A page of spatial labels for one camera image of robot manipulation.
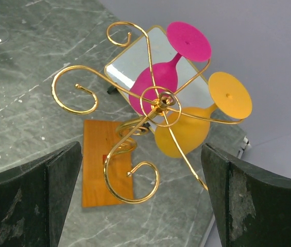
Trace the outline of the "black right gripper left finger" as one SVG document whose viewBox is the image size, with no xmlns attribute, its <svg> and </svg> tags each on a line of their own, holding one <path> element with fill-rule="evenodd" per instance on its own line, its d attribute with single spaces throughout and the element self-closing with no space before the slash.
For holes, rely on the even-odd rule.
<svg viewBox="0 0 291 247">
<path fill-rule="evenodd" d="M 82 163 L 72 142 L 0 172 L 0 246 L 58 246 Z"/>
</svg>

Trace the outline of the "orange plastic wine glass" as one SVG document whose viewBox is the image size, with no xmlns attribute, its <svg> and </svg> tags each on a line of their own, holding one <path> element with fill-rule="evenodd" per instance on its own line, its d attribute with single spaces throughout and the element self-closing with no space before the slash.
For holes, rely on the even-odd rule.
<svg viewBox="0 0 291 247">
<path fill-rule="evenodd" d="M 182 157 L 178 147 L 188 154 L 205 140 L 212 122 L 235 125 L 252 112 L 252 100 L 244 85 L 233 75 L 215 72 L 208 80 L 208 88 L 214 103 L 208 108 L 186 107 L 181 116 L 172 112 L 167 120 L 177 121 L 168 127 L 157 127 L 157 147 L 172 158 Z"/>
</svg>

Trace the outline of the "pink plastic wine glass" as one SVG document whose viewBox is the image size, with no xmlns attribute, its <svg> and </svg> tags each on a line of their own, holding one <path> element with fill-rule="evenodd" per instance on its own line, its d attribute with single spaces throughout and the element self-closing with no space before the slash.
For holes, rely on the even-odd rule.
<svg viewBox="0 0 291 247">
<path fill-rule="evenodd" d="M 181 57 L 191 61 L 204 62 L 211 58 L 212 49 L 208 39 L 196 27 L 185 22 L 172 22 L 168 25 L 166 36 L 177 54 L 168 62 L 156 63 L 152 66 L 154 80 L 150 68 L 144 69 L 130 89 L 137 95 L 143 94 L 149 100 L 157 99 L 154 89 L 145 91 L 148 87 L 162 86 L 175 92 L 178 88 L 176 65 Z"/>
</svg>

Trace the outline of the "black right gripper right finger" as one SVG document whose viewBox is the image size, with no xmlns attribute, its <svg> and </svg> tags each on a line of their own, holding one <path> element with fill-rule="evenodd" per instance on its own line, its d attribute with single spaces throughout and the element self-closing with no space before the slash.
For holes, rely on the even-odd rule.
<svg viewBox="0 0 291 247">
<path fill-rule="evenodd" d="M 291 246 L 291 179 L 204 144 L 201 164 L 222 246 Z"/>
</svg>

